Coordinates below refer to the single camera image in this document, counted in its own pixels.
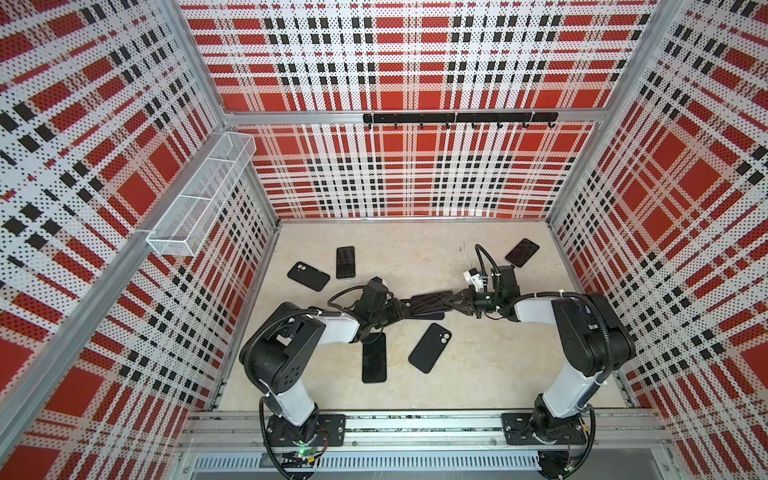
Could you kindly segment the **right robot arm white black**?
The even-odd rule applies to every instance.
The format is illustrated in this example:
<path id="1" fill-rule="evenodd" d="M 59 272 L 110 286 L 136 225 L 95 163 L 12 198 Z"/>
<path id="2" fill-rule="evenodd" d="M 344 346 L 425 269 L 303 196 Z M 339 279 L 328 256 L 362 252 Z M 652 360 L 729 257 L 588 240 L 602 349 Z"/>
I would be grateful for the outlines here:
<path id="1" fill-rule="evenodd" d="M 465 273 L 468 287 L 450 294 L 442 305 L 467 316 L 517 323 L 552 325 L 557 329 L 565 362 L 550 387 L 534 401 L 525 431 L 542 444 L 571 435 L 589 410 L 590 400 L 613 372 L 636 356 L 626 327 L 601 293 L 567 291 L 523 294 L 516 269 L 537 248 L 523 240 L 499 265 L 480 244 L 474 246 L 477 269 Z"/>

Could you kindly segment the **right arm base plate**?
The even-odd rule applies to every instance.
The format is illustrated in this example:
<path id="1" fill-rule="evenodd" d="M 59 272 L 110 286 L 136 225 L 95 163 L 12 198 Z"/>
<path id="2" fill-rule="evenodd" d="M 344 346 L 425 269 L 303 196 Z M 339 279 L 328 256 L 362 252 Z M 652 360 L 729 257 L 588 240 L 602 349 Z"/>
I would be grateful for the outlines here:
<path id="1" fill-rule="evenodd" d="M 581 416 L 565 419 L 539 412 L 504 413 L 502 431 L 508 445 L 585 445 L 587 434 Z"/>

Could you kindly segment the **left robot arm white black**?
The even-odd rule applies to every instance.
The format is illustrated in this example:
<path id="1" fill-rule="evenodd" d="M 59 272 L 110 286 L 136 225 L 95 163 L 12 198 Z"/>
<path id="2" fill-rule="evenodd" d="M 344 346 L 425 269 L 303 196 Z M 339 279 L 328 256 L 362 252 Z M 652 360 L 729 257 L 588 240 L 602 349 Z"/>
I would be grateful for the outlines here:
<path id="1" fill-rule="evenodd" d="M 284 302 L 246 340 L 238 360 L 266 406 L 291 427 L 306 429 L 319 415 L 302 382 L 316 348 L 360 343 L 375 330 L 409 318 L 413 306 L 379 277 L 338 292 L 325 308 Z"/>

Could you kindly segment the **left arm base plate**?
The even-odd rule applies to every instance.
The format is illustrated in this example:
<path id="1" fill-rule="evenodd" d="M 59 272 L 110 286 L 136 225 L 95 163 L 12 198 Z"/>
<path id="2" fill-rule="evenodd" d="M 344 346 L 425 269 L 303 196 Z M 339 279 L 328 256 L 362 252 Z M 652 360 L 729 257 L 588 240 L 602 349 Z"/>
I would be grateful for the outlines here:
<path id="1" fill-rule="evenodd" d="M 272 447 L 337 447 L 346 434 L 347 417 L 343 414 L 313 414 L 301 426 L 278 416 L 271 416 L 266 435 Z"/>

